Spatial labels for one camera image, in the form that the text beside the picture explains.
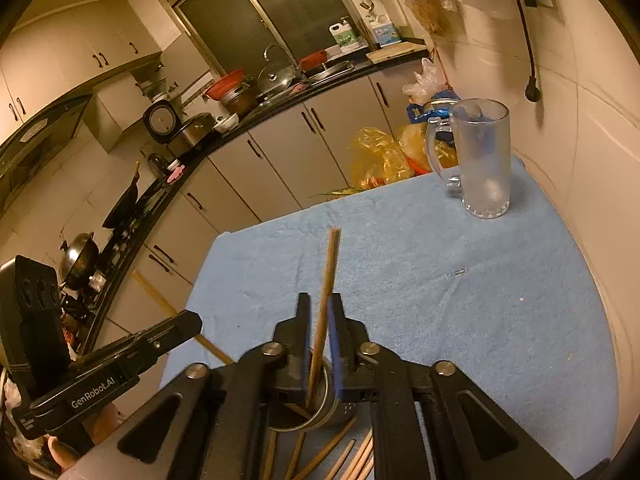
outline black countertop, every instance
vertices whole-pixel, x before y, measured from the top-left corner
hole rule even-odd
[[[117,268],[114,269],[114,271],[111,273],[110,279],[107,281],[104,288],[98,295],[93,309],[95,313],[95,319],[86,330],[86,337],[84,338],[84,342],[81,344],[78,350],[78,355],[81,356],[87,354],[94,348],[95,342],[98,338],[98,334],[100,333],[100,329],[102,328],[102,324],[104,323],[104,320],[107,316],[107,312],[109,310],[111,302],[113,301],[113,298],[118,291],[120,283],[126,276],[130,265],[133,263],[133,260],[138,254],[140,247],[142,247],[144,240],[151,232],[151,229],[154,227],[156,222],[158,222],[158,219],[167,208],[173,197],[176,195],[176,193],[178,193],[179,189],[182,187],[182,184],[187,181],[191,173],[196,170],[196,168],[207,157],[207,155],[215,152],[218,148],[224,146],[226,143],[230,142],[236,137],[244,134],[261,122],[283,112],[284,110],[287,110],[288,108],[304,102],[315,95],[326,92],[331,88],[335,88],[349,81],[353,81],[354,79],[364,77],[373,72],[384,70],[385,68],[406,63],[408,61],[413,61],[415,59],[421,59],[425,56],[428,56],[427,50],[412,52],[410,54],[398,56],[381,63],[372,63],[367,58],[361,60],[360,62],[355,61],[355,69],[345,74],[344,76],[328,81],[327,83],[319,84],[315,87],[296,92],[289,98],[284,99],[283,101],[280,101],[268,108],[265,108],[258,113],[251,113],[229,133],[221,137],[220,134],[212,132],[203,140],[201,140],[189,152],[185,153],[180,158],[182,163],[185,165],[185,171],[180,179],[170,185],[163,185],[162,181],[156,180],[145,191],[144,195],[161,194],[161,196],[159,198],[156,197],[156,204],[147,214],[145,214],[142,223],[140,224],[138,229],[136,229],[134,239],[129,243],[125,254],[120,258],[118,262]]]

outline cutting board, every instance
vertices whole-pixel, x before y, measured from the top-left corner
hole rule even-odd
[[[387,59],[392,59],[393,57],[402,56],[411,52],[418,52],[419,50],[427,50],[427,46],[403,41],[402,43],[398,43],[392,46],[386,46],[385,48],[381,48],[380,50],[369,52],[367,54],[367,57],[373,63],[382,63]]]

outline screw head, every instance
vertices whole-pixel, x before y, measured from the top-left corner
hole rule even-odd
[[[376,355],[380,352],[380,345],[378,343],[367,341],[366,343],[362,343],[360,345],[360,351],[364,355]]]
[[[262,346],[262,353],[265,355],[280,355],[282,354],[283,350],[284,350],[284,346],[282,346],[281,343],[278,343],[276,341],[265,343]]]
[[[456,365],[451,361],[438,361],[436,363],[436,371],[438,375],[450,376],[456,371]]]
[[[207,375],[209,369],[202,363],[194,363],[189,365],[184,371],[185,375],[190,379],[200,379]]]

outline range hood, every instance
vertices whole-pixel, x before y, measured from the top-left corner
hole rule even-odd
[[[0,146],[0,216],[22,188],[75,136],[93,94],[45,108]]]

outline table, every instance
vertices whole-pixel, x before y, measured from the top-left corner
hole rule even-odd
[[[516,158],[512,170],[511,207],[497,219],[469,215],[428,174],[222,234],[187,308],[238,359],[293,316],[298,292],[311,294],[316,316],[326,234],[340,226],[334,290],[346,315],[404,359],[455,362],[577,477],[612,453],[611,336],[562,219]],[[171,352],[162,384],[192,362],[220,365],[192,340]],[[361,411],[359,435],[369,424]],[[300,464],[333,433],[313,432]],[[291,447],[292,438],[278,439],[274,479]]]

